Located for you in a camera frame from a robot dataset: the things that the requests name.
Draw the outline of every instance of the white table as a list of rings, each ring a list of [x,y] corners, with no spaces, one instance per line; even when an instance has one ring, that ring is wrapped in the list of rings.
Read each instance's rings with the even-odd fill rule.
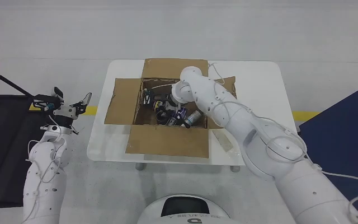
[[[257,115],[273,118],[295,130],[280,68],[276,63],[209,61],[213,62],[224,78],[236,76],[235,88],[240,102],[252,108]],[[104,120],[115,78],[140,78],[143,65],[144,60],[115,60],[109,65],[87,147],[88,158],[94,161],[137,163],[245,165],[236,140],[225,129],[220,131],[226,134],[234,148],[226,153],[212,131],[209,131],[209,158],[125,153],[130,125],[104,124]],[[209,77],[219,78],[212,67],[209,68]]]

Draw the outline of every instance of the yellow floor stripe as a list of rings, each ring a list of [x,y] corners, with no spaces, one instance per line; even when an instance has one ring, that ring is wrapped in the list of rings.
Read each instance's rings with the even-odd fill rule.
[[[319,114],[319,112],[315,111],[292,111],[293,119],[296,122],[306,122],[307,120],[311,119],[312,117]]]
[[[96,115],[97,106],[87,106],[86,112],[83,115]],[[33,105],[30,106],[29,110],[40,110],[39,108],[35,108]],[[319,114],[316,111],[292,111],[293,119],[296,122],[306,122],[312,117]]]

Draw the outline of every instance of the metal can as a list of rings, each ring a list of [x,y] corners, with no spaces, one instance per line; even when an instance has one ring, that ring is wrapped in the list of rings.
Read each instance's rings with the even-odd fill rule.
[[[187,123],[189,126],[192,126],[199,118],[201,117],[201,114],[199,111],[195,110],[192,114],[190,114],[186,119],[185,123]]]

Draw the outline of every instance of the table leg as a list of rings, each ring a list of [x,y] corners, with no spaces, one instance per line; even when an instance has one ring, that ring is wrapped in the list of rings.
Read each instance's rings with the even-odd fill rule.
[[[135,163],[135,169],[142,171],[145,169],[145,167],[147,166],[147,164],[143,163],[143,162],[136,162]]]
[[[231,170],[231,172],[239,172],[240,166],[230,166],[230,170]]]

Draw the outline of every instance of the black pole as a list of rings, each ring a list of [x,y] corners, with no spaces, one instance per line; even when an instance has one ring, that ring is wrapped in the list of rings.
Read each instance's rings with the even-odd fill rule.
[[[20,86],[16,85],[15,83],[11,82],[10,80],[8,80],[7,78],[3,77],[2,75],[0,75],[0,80],[4,81],[6,84],[8,84],[9,86],[15,88],[17,91],[23,93],[24,95],[32,98],[33,96],[31,94],[29,94],[26,90],[22,89]]]

